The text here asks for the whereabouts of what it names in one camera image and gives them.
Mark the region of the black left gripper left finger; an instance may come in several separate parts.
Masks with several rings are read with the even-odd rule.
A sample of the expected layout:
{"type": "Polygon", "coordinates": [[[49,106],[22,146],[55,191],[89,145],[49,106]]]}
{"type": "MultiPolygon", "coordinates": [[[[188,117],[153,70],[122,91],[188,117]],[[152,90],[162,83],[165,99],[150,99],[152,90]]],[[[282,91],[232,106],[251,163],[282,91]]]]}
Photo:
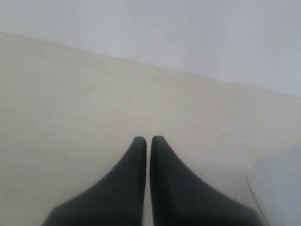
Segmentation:
{"type": "Polygon", "coordinates": [[[120,159],[95,185],[50,212],[45,226],[140,226],[146,184],[147,147],[135,137],[120,159]]]}

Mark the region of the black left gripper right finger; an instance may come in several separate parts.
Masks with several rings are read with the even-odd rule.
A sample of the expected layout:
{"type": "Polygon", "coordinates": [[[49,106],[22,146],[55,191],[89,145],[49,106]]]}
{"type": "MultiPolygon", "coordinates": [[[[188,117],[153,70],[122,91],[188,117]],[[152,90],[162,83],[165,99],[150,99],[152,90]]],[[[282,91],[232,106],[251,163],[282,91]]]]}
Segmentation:
{"type": "Polygon", "coordinates": [[[162,136],[154,136],[151,143],[150,193],[156,226],[263,224],[253,209],[203,182],[162,136]]]}

